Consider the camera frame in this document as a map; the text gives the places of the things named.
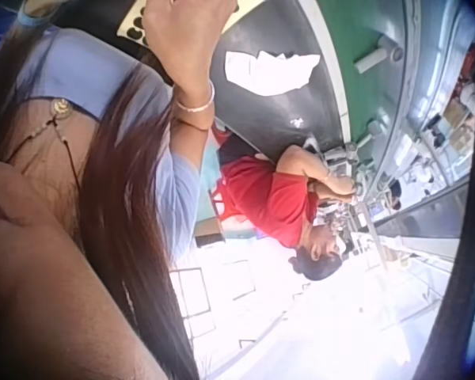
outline black surface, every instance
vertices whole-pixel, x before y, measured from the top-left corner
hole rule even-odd
[[[444,192],[374,224],[378,235],[395,238],[459,238],[468,184]]]
[[[302,145],[313,132],[321,149],[343,143],[333,85],[323,57],[313,70],[310,83],[283,95],[261,97],[226,80],[227,51],[258,56],[321,55],[313,31],[294,0],[269,0],[229,29],[218,44],[211,67],[216,88],[216,115],[231,130],[276,161],[293,143]],[[302,118],[302,129],[291,120]]]

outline bracelet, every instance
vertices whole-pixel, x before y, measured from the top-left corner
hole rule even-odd
[[[31,17],[28,16],[25,13],[25,3],[23,2],[21,4],[21,8],[19,9],[19,12],[17,12],[17,22],[19,22],[23,26],[30,26],[30,27],[35,27],[35,26],[41,26],[44,24],[47,24],[49,20],[55,15],[56,11],[58,10],[59,6],[56,7],[50,14],[47,16],[43,17]]]
[[[196,112],[205,111],[206,109],[209,108],[209,106],[215,100],[215,85],[213,84],[213,82],[211,80],[209,81],[209,85],[211,87],[211,98],[205,105],[203,105],[201,107],[189,108],[189,107],[186,107],[186,106],[182,105],[179,101],[176,101],[176,105],[185,112],[196,113]]]

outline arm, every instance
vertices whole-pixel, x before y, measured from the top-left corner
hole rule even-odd
[[[208,84],[202,87],[200,94],[186,93],[182,89],[174,91],[174,97],[187,107],[199,107],[211,96]],[[174,106],[174,119],[171,126],[171,152],[186,158],[197,169],[203,160],[204,147],[207,141],[207,131],[215,120],[215,105],[202,112],[190,113]]]
[[[300,146],[289,146],[279,158],[276,172],[313,178],[325,182],[329,169],[316,155],[302,149]]]
[[[215,107],[211,104],[202,112],[186,112],[176,103],[198,108],[211,99],[211,58],[235,8],[236,0],[146,3],[143,24],[148,44],[176,84],[170,149],[197,169],[202,162],[207,131],[215,118]]]
[[[321,182],[315,182],[311,184],[308,188],[308,191],[317,194],[318,200],[320,201],[335,200],[343,203],[350,203],[352,201],[352,195],[342,196],[340,194],[336,194],[327,185],[322,184]]]

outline red shirt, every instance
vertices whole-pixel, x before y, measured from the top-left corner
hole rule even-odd
[[[221,168],[226,215],[244,215],[283,246],[294,248],[304,218],[313,222],[318,198],[303,176],[277,173],[273,164],[243,157]]]

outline silver bangle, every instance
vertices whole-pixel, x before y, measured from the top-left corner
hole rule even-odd
[[[179,101],[176,101],[176,105],[185,112],[196,113],[196,112],[205,111],[206,109],[209,108],[209,106],[215,100],[215,85],[213,84],[212,81],[209,81],[209,85],[211,87],[211,98],[205,105],[203,105],[201,107],[189,108],[189,107],[186,107],[186,106],[182,105]]]

